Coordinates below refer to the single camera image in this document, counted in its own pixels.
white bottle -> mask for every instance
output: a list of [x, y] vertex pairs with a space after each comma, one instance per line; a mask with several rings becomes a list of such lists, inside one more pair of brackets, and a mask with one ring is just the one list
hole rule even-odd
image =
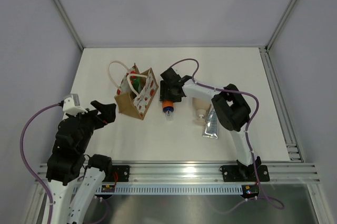
[[197, 98], [192, 99], [192, 104], [194, 109], [196, 110], [197, 116], [197, 119], [194, 120], [194, 122], [197, 125], [204, 126], [206, 124], [206, 113], [209, 110], [211, 104], [202, 99]]

black mounting bracket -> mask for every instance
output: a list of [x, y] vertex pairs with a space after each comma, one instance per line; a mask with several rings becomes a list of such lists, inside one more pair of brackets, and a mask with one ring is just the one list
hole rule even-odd
[[[260, 157], [255, 160], [257, 175], [260, 182], [269, 182], [269, 172], [267, 165], [261, 165]], [[223, 165], [220, 167], [224, 182], [256, 182], [256, 175], [253, 165], [244, 166], [239, 161], [237, 165]]]
[[103, 182], [115, 182], [114, 174], [117, 173], [117, 182], [128, 182], [130, 176], [130, 166], [129, 165], [113, 165], [112, 172], [110, 176], [106, 176]]

white wall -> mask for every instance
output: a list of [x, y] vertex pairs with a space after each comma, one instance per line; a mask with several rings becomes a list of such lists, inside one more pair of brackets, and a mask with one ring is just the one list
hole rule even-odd
[[300, 0], [271, 50], [304, 148], [337, 220], [337, 0]]
[[[20, 158], [21, 130], [70, 91], [80, 51], [51, 0], [0, 0], [0, 6], [0, 222], [22, 223], [34, 179]], [[28, 129], [26, 157], [35, 170], [47, 161], [61, 117], [53, 108]]]
[[289, 0], [61, 0], [86, 47], [260, 46]]

white table surface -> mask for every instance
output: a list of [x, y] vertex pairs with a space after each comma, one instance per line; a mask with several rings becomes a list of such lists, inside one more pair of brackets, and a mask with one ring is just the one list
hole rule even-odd
[[[72, 93], [81, 106], [90, 102], [114, 103], [116, 87], [106, 67], [112, 60], [127, 66], [136, 63], [140, 72], [152, 67], [159, 84], [160, 74], [174, 62], [193, 57], [200, 63], [196, 79], [217, 87], [235, 84], [256, 95], [260, 109], [249, 129], [250, 140], [263, 161], [289, 161], [280, 123], [274, 107], [258, 48], [88, 48], [82, 55]], [[195, 62], [174, 67], [181, 76], [191, 75]], [[120, 83], [125, 69], [113, 64], [110, 72]], [[117, 113], [116, 121], [96, 130], [86, 153], [127, 161], [232, 161], [236, 150], [230, 133], [220, 124], [219, 139], [201, 136], [204, 127], [193, 124], [192, 98], [175, 103], [174, 120], [167, 122], [159, 102], [158, 89], [143, 121]], [[245, 97], [252, 111], [255, 101]]]

paper gift bag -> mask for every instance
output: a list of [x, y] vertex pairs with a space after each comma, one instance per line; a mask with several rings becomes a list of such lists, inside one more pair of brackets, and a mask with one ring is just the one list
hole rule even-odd
[[[123, 66], [127, 69], [127, 72], [118, 86], [115, 96], [119, 112], [143, 120], [158, 90], [153, 70], [150, 68], [143, 73], [139, 73], [135, 64], [130, 69], [125, 65]], [[131, 84], [135, 77], [138, 77], [140, 81], [138, 90], [135, 90]]]

